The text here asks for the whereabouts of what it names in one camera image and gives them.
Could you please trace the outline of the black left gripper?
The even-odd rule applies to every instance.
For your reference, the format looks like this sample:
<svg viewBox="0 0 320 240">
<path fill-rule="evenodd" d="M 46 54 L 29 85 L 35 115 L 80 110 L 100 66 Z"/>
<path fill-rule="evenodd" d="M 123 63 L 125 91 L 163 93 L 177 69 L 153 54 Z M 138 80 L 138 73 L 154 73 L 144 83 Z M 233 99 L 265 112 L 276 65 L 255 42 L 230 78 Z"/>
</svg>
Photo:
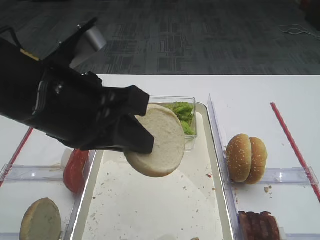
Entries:
<svg viewBox="0 0 320 240">
<path fill-rule="evenodd" d="M 81 150 L 150 154 L 155 138 L 133 115 L 144 116 L 150 95 L 131 85 L 104 87 L 94 74 L 37 67 L 32 127 Z"/>
</svg>

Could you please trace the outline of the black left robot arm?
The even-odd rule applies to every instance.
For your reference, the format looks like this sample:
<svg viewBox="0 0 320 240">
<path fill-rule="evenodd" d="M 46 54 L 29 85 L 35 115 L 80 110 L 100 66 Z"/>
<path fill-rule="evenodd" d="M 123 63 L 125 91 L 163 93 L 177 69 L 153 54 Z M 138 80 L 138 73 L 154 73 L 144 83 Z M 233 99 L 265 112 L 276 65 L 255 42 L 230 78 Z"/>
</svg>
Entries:
<svg viewBox="0 0 320 240">
<path fill-rule="evenodd" d="M 93 18 L 37 59 L 19 42 L 0 41 L 0 114 L 44 132 L 63 145 L 86 150 L 149 154 L 154 137 L 138 122 L 145 116 L 149 95 L 137 86 L 103 86 L 93 72 L 75 70 L 105 45 Z"/>
</svg>

